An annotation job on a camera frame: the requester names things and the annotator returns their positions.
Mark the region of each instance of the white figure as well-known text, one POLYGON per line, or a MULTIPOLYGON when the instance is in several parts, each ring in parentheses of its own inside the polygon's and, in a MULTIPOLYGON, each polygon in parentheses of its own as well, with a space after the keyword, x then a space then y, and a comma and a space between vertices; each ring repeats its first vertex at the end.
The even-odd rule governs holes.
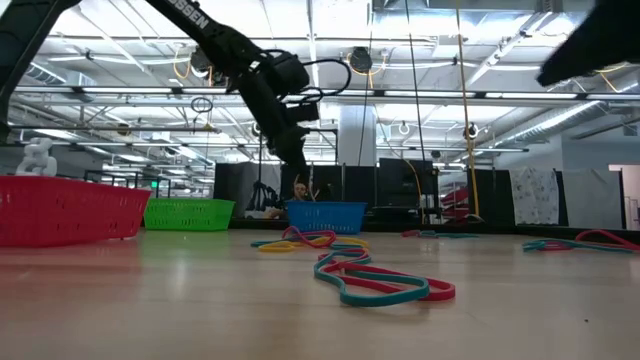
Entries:
POLYGON ((52 145, 53 141, 48 138, 31 139, 24 147, 24 158, 16 169, 16 175, 56 176, 58 162, 49 156, 52 145))

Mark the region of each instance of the red basket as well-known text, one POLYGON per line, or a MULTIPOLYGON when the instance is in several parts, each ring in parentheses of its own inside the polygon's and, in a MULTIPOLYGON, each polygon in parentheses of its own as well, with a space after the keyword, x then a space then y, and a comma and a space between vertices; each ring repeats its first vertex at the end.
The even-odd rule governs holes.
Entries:
POLYGON ((134 236, 150 195, 77 180, 0 176, 0 246, 62 246, 134 236))

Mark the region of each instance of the green basket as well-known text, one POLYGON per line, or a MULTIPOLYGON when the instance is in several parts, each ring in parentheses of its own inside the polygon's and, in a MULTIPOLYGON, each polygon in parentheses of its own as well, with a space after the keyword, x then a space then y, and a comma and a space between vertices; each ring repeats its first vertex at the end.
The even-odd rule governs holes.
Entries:
POLYGON ((149 199, 144 224, 149 230, 227 230, 234 205, 217 199, 149 199))

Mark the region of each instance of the blue basket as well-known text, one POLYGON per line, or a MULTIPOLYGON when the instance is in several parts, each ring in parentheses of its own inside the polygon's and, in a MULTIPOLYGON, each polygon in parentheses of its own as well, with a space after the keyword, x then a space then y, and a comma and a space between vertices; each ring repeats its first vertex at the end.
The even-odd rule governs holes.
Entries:
POLYGON ((289 222, 302 232, 333 230, 358 234, 366 203, 289 201, 289 222))

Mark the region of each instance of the plastic basket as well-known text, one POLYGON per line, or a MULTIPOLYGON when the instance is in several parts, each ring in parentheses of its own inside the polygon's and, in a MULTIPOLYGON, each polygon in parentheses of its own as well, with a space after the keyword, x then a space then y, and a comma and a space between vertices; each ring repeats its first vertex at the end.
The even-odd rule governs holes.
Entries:
POLYGON ((63 246, 134 236, 150 195, 78 180, 0 176, 0 246, 63 246))
POLYGON ((338 234, 358 234, 366 203, 287 202, 289 222, 302 232, 333 230, 338 234))
POLYGON ((227 230, 234 205, 218 199, 151 199, 144 226, 149 230, 227 230))

